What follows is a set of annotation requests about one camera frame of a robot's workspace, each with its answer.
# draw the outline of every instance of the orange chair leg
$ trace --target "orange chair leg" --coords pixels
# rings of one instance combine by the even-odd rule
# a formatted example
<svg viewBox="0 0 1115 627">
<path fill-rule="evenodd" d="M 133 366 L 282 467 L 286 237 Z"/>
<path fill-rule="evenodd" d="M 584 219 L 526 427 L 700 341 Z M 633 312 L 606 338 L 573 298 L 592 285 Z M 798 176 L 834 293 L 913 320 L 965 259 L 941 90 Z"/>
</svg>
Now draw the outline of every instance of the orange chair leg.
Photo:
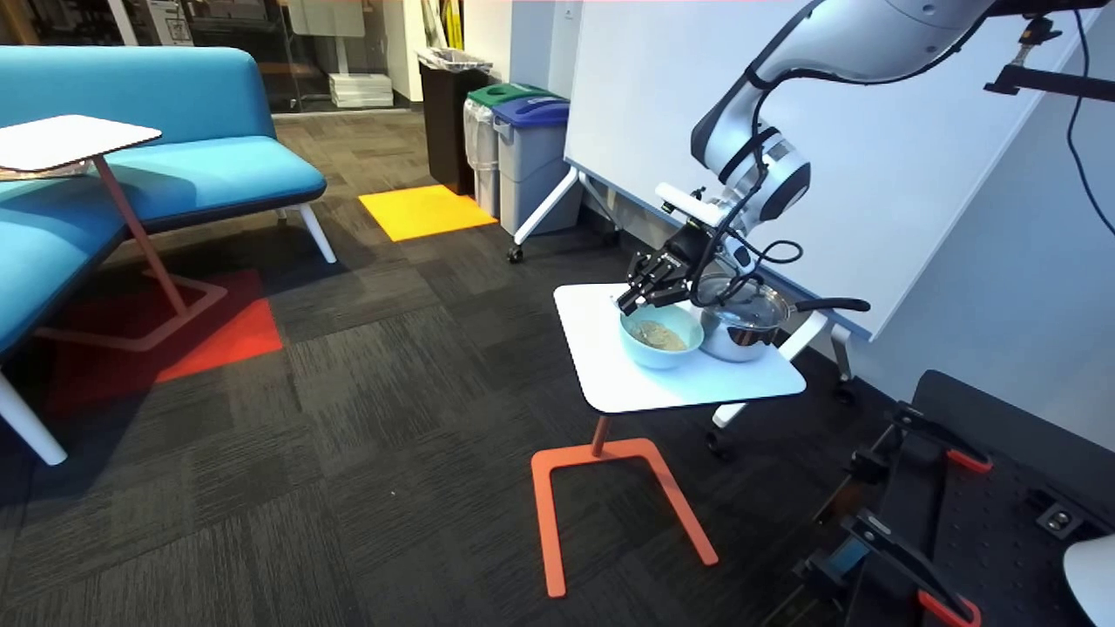
<svg viewBox="0 0 1115 627">
<path fill-rule="evenodd" d="M 561 532 L 558 532 L 558 507 L 555 507 L 555 481 L 549 475 L 561 467 L 592 467 L 592 463 L 615 463 L 615 460 L 645 460 L 651 475 L 660 476 L 667 503 L 674 507 L 676 519 L 683 523 L 700 565 L 718 565 L 718 550 L 712 547 L 698 514 L 691 509 L 688 496 L 680 490 L 670 463 L 663 460 L 660 446 L 651 439 L 592 439 L 590 446 L 561 446 L 561 451 L 540 451 L 530 457 L 530 476 L 533 476 L 533 509 L 538 509 L 538 532 L 545 547 L 545 574 L 546 574 L 546 595 L 565 595 L 565 565 L 561 565 Z"/>
</svg>

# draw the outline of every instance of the red floor mat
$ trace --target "red floor mat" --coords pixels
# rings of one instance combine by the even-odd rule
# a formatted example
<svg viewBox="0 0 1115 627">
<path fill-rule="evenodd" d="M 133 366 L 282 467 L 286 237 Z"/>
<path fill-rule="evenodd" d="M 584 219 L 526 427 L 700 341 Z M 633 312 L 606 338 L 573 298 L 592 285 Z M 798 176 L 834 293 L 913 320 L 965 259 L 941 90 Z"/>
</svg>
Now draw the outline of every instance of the red floor mat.
<svg viewBox="0 0 1115 627">
<path fill-rule="evenodd" d="M 70 417 L 142 395 L 166 379 L 282 352 L 272 302 L 266 300 L 256 271 L 220 276 L 206 284 L 224 285 L 228 298 L 152 352 L 135 356 L 55 341 L 45 415 Z M 142 288 L 116 298 L 77 300 L 61 317 L 61 328 L 146 335 L 164 317 L 172 317 L 172 307 L 157 284 L 149 284 Z"/>
</svg>

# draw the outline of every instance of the wire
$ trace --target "wire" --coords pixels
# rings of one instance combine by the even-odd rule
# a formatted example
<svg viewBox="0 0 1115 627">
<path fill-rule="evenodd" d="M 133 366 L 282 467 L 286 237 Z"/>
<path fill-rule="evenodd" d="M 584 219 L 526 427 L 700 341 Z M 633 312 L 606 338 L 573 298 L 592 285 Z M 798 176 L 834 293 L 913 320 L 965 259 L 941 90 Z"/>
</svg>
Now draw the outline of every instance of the wire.
<svg viewBox="0 0 1115 627">
<path fill-rule="evenodd" d="M 1085 55 L 1085 74 L 1079 74 L 1079 77 L 1087 82 L 1087 77 L 1090 77 L 1087 32 L 1085 32 L 1079 10 L 1072 10 L 1072 17 L 1077 17 L 1077 36 L 1079 36 L 1079 55 Z M 1087 177 L 1085 161 L 1079 161 L 1079 149 L 1077 149 L 1079 106 L 1085 106 L 1085 93 L 1077 93 L 1077 103 L 1072 103 L 1072 114 L 1070 114 L 1070 127 L 1066 127 L 1066 146 L 1070 146 L 1070 155 L 1072 155 L 1072 166 L 1077 166 L 1079 187 L 1085 187 L 1093 218 L 1099 218 L 1099 219 L 1108 228 L 1108 235 L 1115 237 L 1115 224 L 1108 219 L 1108 213 L 1104 213 L 1102 202 L 1093 200 L 1090 177 Z"/>
<path fill-rule="evenodd" d="M 798 245 L 798 240 L 769 240 L 763 251 L 759 247 L 752 247 L 748 240 L 743 240 L 752 255 L 759 255 L 756 259 L 756 265 L 763 265 L 763 262 L 769 262 L 769 265 L 793 265 L 798 259 L 804 259 L 804 247 Z"/>
</svg>

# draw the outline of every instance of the green bowl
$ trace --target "green bowl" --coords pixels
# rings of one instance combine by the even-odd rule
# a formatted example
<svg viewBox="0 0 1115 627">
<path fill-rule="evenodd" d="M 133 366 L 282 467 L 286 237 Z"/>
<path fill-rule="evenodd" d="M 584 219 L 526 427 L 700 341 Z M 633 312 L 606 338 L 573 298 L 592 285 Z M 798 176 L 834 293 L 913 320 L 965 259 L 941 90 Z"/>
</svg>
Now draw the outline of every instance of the green bowl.
<svg viewBox="0 0 1115 627">
<path fill-rule="evenodd" d="M 703 331 L 698 313 L 683 307 L 638 307 L 622 313 L 628 356 L 645 368 L 676 368 L 700 352 Z"/>
</svg>

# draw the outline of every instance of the blue couch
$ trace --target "blue couch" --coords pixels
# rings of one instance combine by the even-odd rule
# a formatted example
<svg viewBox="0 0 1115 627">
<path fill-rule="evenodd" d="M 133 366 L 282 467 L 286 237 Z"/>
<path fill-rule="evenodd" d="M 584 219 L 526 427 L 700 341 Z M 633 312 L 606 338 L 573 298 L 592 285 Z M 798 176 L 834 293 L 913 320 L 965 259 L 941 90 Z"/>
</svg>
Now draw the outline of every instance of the blue couch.
<svg viewBox="0 0 1115 627">
<path fill-rule="evenodd" d="M 335 251 L 307 202 L 316 166 L 275 140 L 252 55 L 232 48 L 0 45 L 0 127 L 98 114 L 159 129 L 108 157 L 149 235 L 295 209 L 323 262 Z M 124 240 L 94 176 L 0 183 L 0 366 L 66 293 Z M 0 417 L 45 460 L 63 446 L 0 372 Z"/>
</svg>

